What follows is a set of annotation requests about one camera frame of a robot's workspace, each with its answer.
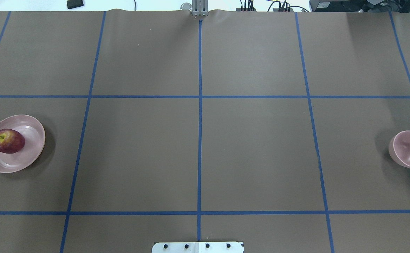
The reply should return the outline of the aluminium frame post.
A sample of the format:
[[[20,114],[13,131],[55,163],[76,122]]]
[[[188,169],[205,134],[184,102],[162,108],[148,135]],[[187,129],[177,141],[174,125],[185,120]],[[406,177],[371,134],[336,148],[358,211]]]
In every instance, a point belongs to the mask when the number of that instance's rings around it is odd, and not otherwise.
[[[191,4],[192,16],[208,16],[208,0],[192,0]]]

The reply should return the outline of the brown paper table mat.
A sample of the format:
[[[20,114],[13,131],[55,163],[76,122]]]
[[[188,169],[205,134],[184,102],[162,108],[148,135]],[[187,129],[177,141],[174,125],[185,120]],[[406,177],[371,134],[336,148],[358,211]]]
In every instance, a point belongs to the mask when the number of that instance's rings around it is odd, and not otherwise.
[[[0,253],[410,253],[410,13],[1,12]]]

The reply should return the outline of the red yellow apple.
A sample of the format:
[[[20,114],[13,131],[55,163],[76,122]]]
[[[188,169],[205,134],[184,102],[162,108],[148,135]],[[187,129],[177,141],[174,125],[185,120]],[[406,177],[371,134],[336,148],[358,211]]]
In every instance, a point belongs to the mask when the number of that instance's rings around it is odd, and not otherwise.
[[[0,130],[0,152],[14,154],[24,148],[26,139],[22,134],[13,129]]]

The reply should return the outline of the small black square device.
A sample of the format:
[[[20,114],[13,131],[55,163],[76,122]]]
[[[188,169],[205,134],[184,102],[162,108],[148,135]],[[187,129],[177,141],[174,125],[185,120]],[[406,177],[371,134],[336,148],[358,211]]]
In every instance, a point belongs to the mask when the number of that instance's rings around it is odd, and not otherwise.
[[[83,0],[67,0],[66,6],[68,9],[75,9],[84,6]]]

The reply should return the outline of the pink bowl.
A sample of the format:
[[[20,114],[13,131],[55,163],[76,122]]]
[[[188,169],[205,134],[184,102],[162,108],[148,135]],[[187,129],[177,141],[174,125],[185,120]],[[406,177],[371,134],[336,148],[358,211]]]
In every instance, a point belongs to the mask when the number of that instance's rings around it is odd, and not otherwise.
[[[410,131],[401,131],[389,142],[390,157],[398,165],[410,168]]]

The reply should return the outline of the pink plate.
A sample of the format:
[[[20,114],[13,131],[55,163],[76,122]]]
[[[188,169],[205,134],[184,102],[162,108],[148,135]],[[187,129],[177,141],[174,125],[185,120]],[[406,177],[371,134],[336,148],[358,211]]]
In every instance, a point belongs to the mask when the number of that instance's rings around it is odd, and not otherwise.
[[[18,114],[0,121],[0,173],[30,166],[42,153],[45,141],[45,129],[33,116]]]

